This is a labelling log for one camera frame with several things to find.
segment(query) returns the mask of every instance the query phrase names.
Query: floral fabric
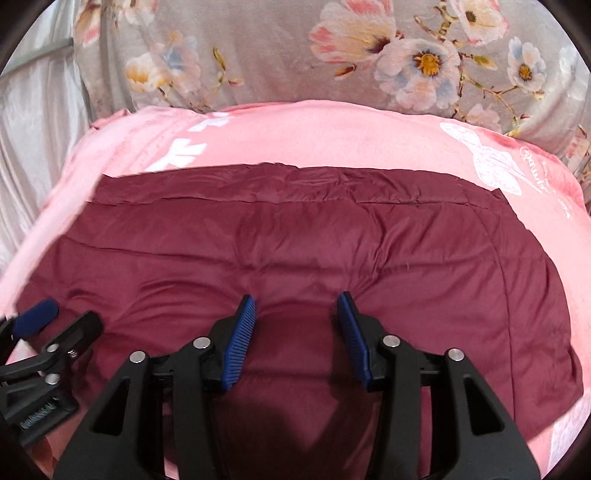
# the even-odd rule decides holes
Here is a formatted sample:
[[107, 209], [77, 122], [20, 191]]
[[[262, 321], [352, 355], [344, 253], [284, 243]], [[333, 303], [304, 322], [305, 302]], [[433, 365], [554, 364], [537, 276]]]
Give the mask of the floral fabric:
[[591, 209], [589, 70], [537, 0], [82, 0], [96, 117], [329, 99], [429, 113], [531, 142]]

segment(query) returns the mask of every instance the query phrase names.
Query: maroon jacket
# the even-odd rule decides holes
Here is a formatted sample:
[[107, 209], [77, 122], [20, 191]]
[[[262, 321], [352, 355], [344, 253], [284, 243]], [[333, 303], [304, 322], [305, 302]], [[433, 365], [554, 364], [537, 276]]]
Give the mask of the maroon jacket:
[[105, 177], [18, 307], [60, 303], [39, 344], [100, 313], [105, 333], [77, 386], [90, 401], [131, 351], [175, 351], [253, 295], [242, 379], [215, 404], [232, 478], [345, 480], [364, 476], [379, 394], [355, 380], [335, 326], [343, 290], [416, 348], [464, 350], [526, 438], [582, 394], [563, 287], [541, 245], [500, 191], [427, 171], [262, 164]]

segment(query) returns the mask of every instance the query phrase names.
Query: silver screw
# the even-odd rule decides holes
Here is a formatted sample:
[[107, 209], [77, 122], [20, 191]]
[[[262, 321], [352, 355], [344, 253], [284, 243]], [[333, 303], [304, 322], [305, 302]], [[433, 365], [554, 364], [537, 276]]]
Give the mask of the silver screw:
[[199, 337], [193, 340], [193, 346], [195, 348], [207, 348], [212, 344], [212, 341], [207, 337]]
[[140, 364], [146, 360], [146, 354], [142, 350], [137, 350], [129, 356], [129, 360], [131, 360], [132, 363]]
[[389, 346], [390, 348], [400, 345], [400, 338], [396, 335], [386, 335], [382, 341], [385, 346]]
[[60, 376], [58, 374], [49, 374], [45, 377], [45, 383], [47, 385], [57, 385], [60, 381]]
[[464, 352], [462, 352], [459, 348], [452, 348], [448, 351], [447, 356], [455, 362], [464, 360]]

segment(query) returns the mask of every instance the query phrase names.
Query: ribbed blue pad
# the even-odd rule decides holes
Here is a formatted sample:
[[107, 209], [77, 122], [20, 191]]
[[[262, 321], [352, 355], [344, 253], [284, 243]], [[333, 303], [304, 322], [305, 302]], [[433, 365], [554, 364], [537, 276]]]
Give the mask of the ribbed blue pad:
[[345, 337], [345, 345], [349, 352], [349, 358], [353, 363], [355, 375], [361, 381], [365, 388], [371, 382], [371, 372], [369, 371], [369, 350], [365, 345], [365, 340], [359, 330], [359, 325], [353, 314], [353, 309], [347, 297], [344, 294], [339, 295], [337, 300], [337, 315], [340, 326]]
[[43, 300], [14, 320], [12, 336], [21, 339], [38, 334], [57, 317], [58, 311], [54, 300]]
[[240, 378], [256, 321], [256, 303], [248, 297], [223, 358], [222, 388], [228, 391]]

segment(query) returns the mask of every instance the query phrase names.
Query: pink fabric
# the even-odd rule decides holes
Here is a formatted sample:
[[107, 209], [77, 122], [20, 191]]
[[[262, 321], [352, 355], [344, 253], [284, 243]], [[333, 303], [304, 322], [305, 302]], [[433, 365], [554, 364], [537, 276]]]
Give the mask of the pink fabric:
[[209, 115], [158, 107], [135, 115], [120, 112], [95, 124], [68, 159], [0, 281], [0, 310], [13, 313], [43, 252], [70, 226], [101, 174], [261, 162], [430, 170], [503, 190], [560, 273], [587, 390], [556, 426], [530, 442], [545, 473], [578, 434], [588, 411], [591, 257], [585, 253], [591, 245], [591, 219], [579, 185], [556, 157], [482, 128], [329, 101], [243, 106]]

